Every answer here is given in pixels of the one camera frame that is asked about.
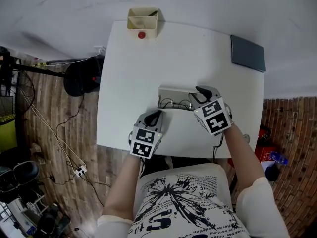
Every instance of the red button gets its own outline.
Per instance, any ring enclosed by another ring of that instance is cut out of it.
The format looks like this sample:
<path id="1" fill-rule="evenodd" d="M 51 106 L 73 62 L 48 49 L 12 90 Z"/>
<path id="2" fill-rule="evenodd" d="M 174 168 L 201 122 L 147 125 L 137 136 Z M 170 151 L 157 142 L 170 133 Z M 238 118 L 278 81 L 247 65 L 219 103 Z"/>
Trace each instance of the red button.
<path id="1" fill-rule="evenodd" d="M 145 32 L 139 32 L 138 37 L 140 39 L 144 39 L 145 38 Z"/>

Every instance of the white t-shirt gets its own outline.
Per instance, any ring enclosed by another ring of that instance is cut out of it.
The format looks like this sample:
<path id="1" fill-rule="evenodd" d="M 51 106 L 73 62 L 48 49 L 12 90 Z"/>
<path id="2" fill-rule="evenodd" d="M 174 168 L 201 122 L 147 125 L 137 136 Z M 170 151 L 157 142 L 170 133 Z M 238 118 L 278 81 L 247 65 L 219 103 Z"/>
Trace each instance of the white t-shirt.
<path id="1" fill-rule="evenodd" d="M 101 216 L 95 238 L 289 237 L 266 178 L 241 192 L 234 213 L 225 171 L 211 163 L 139 179 L 134 216 Z"/>

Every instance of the power strip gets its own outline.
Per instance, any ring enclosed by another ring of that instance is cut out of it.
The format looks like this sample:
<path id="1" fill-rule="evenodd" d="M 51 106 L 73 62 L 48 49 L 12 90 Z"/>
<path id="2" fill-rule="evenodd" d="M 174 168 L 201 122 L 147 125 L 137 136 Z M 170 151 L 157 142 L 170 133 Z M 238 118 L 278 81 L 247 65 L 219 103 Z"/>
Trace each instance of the power strip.
<path id="1" fill-rule="evenodd" d="M 80 177 L 82 176 L 85 172 L 87 172 L 87 169 L 85 168 L 85 166 L 81 165 L 78 169 L 74 170 L 74 173 Z"/>

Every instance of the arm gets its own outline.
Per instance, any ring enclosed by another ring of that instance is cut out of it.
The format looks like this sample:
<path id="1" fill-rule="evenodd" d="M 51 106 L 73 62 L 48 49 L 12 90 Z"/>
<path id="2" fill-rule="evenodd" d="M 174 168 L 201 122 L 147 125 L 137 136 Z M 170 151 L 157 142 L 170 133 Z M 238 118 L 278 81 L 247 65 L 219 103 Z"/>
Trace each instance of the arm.
<path id="1" fill-rule="evenodd" d="M 103 215 L 113 215 L 133 220 L 133 205 L 139 170 L 140 158 L 130 154 L 127 155 L 107 196 Z"/>
<path id="2" fill-rule="evenodd" d="M 265 177 L 259 160 L 235 124 L 224 131 L 224 136 L 241 190 L 250 187 L 256 179 Z"/>

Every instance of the black fan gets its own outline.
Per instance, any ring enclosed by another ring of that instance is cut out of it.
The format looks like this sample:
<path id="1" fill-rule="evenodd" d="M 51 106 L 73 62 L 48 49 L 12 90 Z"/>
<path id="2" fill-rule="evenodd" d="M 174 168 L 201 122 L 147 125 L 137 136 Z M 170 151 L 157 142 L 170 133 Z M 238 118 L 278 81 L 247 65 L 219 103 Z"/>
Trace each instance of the black fan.
<path id="1" fill-rule="evenodd" d="M 30 77 L 24 71 L 12 68 L 17 63 L 7 49 L 0 47 L 0 125 L 24 114 L 35 97 Z"/>

